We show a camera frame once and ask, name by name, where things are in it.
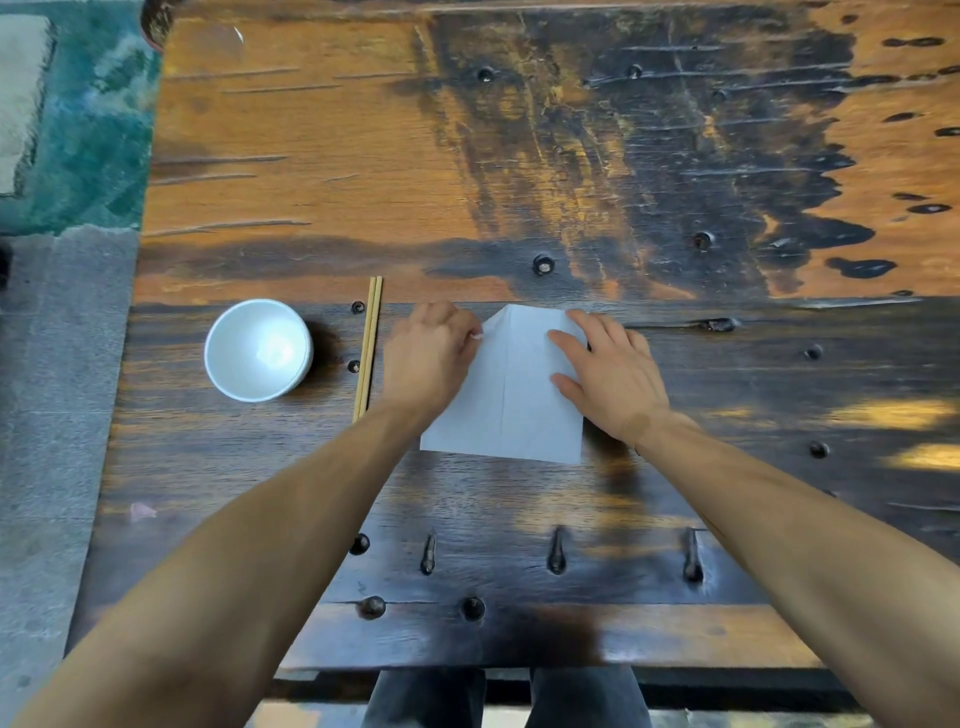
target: forearm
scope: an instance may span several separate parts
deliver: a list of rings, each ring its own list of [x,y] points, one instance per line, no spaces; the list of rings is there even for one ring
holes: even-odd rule
[[[211,516],[107,613],[44,689],[56,697],[35,699],[17,725],[242,725],[421,427],[375,407]],[[108,680],[119,685],[105,691]],[[175,713],[140,710],[157,691]],[[69,715],[51,715],[55,705]]]
[[[956,717],[960,569],[683,416],[636,448],[884,725]]]

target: sheet of paper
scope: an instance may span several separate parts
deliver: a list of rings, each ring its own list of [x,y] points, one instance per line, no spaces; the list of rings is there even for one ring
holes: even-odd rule
[[[546,337],[580,328],[554,308],[510,305],[483,325],[483,343],[460,393],[420,437],[420,449],[579,463],[584,420],[550,381],[576,378]]]

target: wooden chopstick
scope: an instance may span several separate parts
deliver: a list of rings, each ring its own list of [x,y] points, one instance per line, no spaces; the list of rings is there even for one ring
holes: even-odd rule
[[[367,303],[367,324],[364,329],[364,346],[360,352],[360,382],[357,402],[354,404],[356,422],[367,411],[370,403],[370,385],[373,377],[373,354],[376,352],[376,325],[380,321],[380,298],[383,295],[383,276],[371,279],[372,295]]]
[[[370,338],[370,318],[373,315],[373,294],[376,291],[376,278],[370,278],[370,286],[367,289],[367,315],[364,318],[363,325],[363,343],[360,346],[360,371],[357,372],[357,395],[353,400],[353,421],[360,418],[360,402],[363,400],[363,373],[364,362],[367,360],[367,346]]]

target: person's left hand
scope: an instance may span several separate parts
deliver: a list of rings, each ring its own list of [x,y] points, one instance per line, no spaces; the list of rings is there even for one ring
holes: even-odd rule
[[[473,313],[450,301],[418,303],[383,348],[380,401],[409,408],[426,429],[460,391],[482,331]]]

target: bowl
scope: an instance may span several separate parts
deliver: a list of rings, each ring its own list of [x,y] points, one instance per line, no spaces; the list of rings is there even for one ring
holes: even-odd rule
[[[313,341],[298,313],[280,301],[250,299],[224,311],[206,335],[204,366],[213,385],[235,400],[272,400],[296,387],[313,360]]]

